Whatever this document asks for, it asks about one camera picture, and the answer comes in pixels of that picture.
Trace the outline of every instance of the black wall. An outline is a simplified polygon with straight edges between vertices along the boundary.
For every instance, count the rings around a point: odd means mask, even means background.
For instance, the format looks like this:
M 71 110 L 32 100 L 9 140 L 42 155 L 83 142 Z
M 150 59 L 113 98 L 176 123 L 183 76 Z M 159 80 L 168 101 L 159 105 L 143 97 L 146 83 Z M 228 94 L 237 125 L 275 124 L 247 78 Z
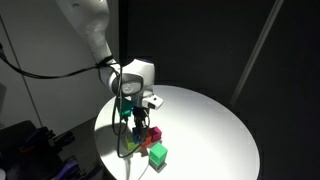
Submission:
M 128 56 L 152 60 L 156 84 L 228 104 L 273 2 L 131 0 Z
M 320 179 L 319 7 L 284 2 L 235 107 L 255 134 L 263 179 Z
M 146 57 L 156 84 L 228 105 L 275 1 L 131 0 L 128 62 Z M 320 179 L 319 6 L 285 1 L 231 110 L 261 153 L 259 179 Z

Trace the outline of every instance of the wire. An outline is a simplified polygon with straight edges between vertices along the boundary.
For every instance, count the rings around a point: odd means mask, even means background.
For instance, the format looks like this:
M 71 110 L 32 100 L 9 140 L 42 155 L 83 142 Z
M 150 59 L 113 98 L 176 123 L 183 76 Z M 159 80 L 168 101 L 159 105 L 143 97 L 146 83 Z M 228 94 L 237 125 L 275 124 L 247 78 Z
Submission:
M 139 145 L 137 147 L 135 147 L 130 153 L 124 155 L 124 156 L 121 156 L 120 155 L 120 141 L 121 141 L 121 135 L 118 136 L 118 142 L 117 142 L 117 155 L 119 158 L 125 158 L 125 157 L 128 157 L 130 156 L 131 154 L 133 154 L 140 146 L 141 144 L 143 143 L 143 141 L 146 139 L 147 135 L 148 135 L 148 131 L 149 131 L 149 127 L 150 127 L 150 117 L 149 117 L 149 114 L 144 110 L 144 113 L 147 115 L 148 117 L 148 126 L 146 128 L 146 131 L 145 131 L 145 134 L 144 134 L 144 138 L 140 141 Z
M 116 132 L 115 130 L 115 127 L 114 127 L 114 124 L 115 124 L 115 114 L 116 114 L 116 105 L 118 104 L 119 102 L 119 96 L 120 96 L 120 90 L 121 90 L 121 79 L 122 79 L 122 67 L 120 66 L 120 74 L 114 70 L 117 74 L 117 80 L 118 80 L 118 91 L 117 91 L 117 94 L 116 94 L 116 99 L 114 101 L 114 104 L 113 104 L 113 111 L 112 111 L 112 130 L 113 130 L 113 133 L 118 136 L 119 134 Z M 119 114 L 120 114 L 120 121 L 121 121 L 121 105 L 120 105 L 120 109 L 119 109 Z
M 27 76 L 27 77 L 30 77 L 30 78 L 35 78 L 35 79 L 58 79 L 58 78 L 66 78 L 66 77 L 70 77 L 70 76 L 74 76 L 74 75 L 77 75 L 77 74 L 80 74 L 80 73 L 83 73 L 83 72 L 86 72 L 86 71 L 89 71 L 91 69 L 94 69 L 94 68 L 100 68 L 100 67 L 103 67 L 103 66 L 110 66 L 110 65 L 113 65 L 113 64 L 118 64 L 118 63 L 112 63 L 112 64 L 105 64 L 107 61 L 111 60 L 113 57 L 112 55 L 111 56 L 108 56 L 106 57 L 104 60 L 102 60 L 100 63 L 94 65 L 94 66 L 91 66 L 91 67 L 87 67 L 87 68 L 83 68 L 83 69 L 80 69 L 80 70 L 77 70 L 77 71 L 74 71 L 74 72 L 71 72 L 71 73 L 68 73 L 68 74 L 64 74 L 64 75 L 59 75 L 59 76 L 44 76 L 44 75 L 38 75 L 38 74 L 33 74 L 33 73 L 29 73 L 29 72 L 26 72 L 26 71 L 23 71 L 17 67 L 15 67 L 14 65 L 12 65 L 6 55 L 4 54 L 3 52 L 3 46 L 2 44 L 0 43 L 0 59 L 5 62 L 9 67 L 11 67 L 14 71 L 24 75 L 24 76 Z
M 129 119 L 128 119 L 128 117 L 125 117 L 124 120 L 126 121 L 126 126 L 124 127 L 122 134 L 124 134 L 124 132 L 126 132 L 126 130 L 127 130 Z

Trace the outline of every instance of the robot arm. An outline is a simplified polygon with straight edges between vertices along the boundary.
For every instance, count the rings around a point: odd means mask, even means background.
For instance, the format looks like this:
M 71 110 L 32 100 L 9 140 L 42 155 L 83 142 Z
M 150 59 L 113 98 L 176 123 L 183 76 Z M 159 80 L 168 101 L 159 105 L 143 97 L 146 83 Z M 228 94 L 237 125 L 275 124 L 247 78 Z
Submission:
M 56 0 L 59 8 L 74 29 L 87 42 L 95 60 L 111 56 L 105 33 L 110 15 L 106 0 Z M 99 69 L 100 80 L 114 94 L 117 93 L 118 64 Z M 159 109 L 163 100 L 153 94 L 154 64 L 137 60 L 123 67 L 121 91 L 136 107 Z

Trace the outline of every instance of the white wall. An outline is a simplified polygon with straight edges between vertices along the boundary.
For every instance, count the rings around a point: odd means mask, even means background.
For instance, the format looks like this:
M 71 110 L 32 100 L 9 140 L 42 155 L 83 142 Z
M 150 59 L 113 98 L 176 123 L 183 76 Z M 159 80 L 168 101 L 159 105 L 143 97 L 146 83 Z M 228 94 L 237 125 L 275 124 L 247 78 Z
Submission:
M 86 44 L 67 22 L 55 1 L 1 0 L 0 12 L 23 70 L 41 75 L 60 75 L 94 65 Z M 116 54 L 114 44 L 117 40 L 111 34 L 116 31 L 114 28 L 116 26 L 109 28 L 107 33 L 108 40 L 112 37 L 109 45 Z M 97 116 L 113 96 L 100 83 L 97 70 L 57 80 L 27 77 L 26 82 L 41 122 L 56 134 Z M 16 102 L 5 102 L 4 107 L 9 106 L 7 104 L 14 106 Z M 15 111 L 24 117 L 23 112 Z

